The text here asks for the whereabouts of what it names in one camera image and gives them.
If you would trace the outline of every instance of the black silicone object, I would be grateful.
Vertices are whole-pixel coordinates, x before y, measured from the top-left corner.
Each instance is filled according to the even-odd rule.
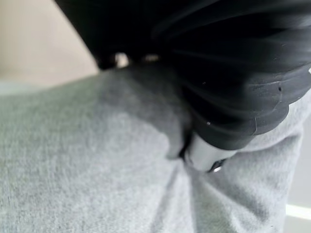
[[[56,0],[99,61],[158,53],[198,134],[238,150],[311,88],[311,0]]]

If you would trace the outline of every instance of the gray fabric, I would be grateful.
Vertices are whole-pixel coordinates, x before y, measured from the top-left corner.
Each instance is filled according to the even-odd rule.
[[[164,67],[0,98],[2,233],[276,233],[311,94],[215,174],[178,159],[190,118]]]

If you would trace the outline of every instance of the silver metal piece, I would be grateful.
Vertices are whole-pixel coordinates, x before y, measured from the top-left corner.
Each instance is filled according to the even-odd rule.
[[[236,150],[216,148],[194,133],[185,154],[185,161],[198,171],[217,172],[222,169],[225,160],[235,155],[236,152]]]

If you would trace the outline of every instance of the gray cotton cloth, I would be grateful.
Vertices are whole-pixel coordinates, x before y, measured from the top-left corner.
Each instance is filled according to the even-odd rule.
[[[309,92],[222,171],[178,158],[191,120],[161,65],[0,98],[1,233],[278,233]]]

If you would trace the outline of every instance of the beige wall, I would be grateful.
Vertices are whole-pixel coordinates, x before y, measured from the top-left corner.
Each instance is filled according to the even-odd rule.
[[[52,0],[0,0],[0,78],[51,86],[98,70]]]

